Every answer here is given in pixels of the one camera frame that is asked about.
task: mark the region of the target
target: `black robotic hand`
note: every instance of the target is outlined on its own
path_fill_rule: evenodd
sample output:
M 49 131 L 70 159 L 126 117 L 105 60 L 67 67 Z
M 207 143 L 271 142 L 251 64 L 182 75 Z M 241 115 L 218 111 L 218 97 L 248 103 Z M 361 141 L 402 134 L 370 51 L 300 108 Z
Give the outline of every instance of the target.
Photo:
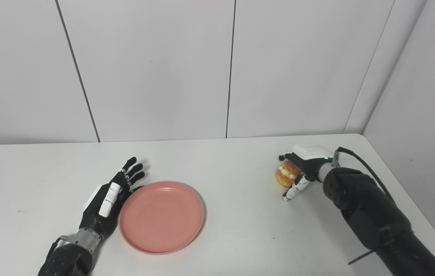
M 112 180 L 100 187 L 83 212 L 80 229 L 91 228 L 100 234 L 102 239 L 114 232 L 122 206 L 136 190 L 133 189 L 133 185 L 145 176 L 142 171 L 143 165 L 136 162 L 136 157 L 127 160 Z
M 100 241 L 117 227 L 120 210 L 137 190 L 134 184 L 145 176 L 136 157 L 108 183 L 99 185 L 87 202 L 79 230 L 75 235 L 60 236 L 51 246 L 39 276 L 86 276 L 93 268 L 93 251 Z

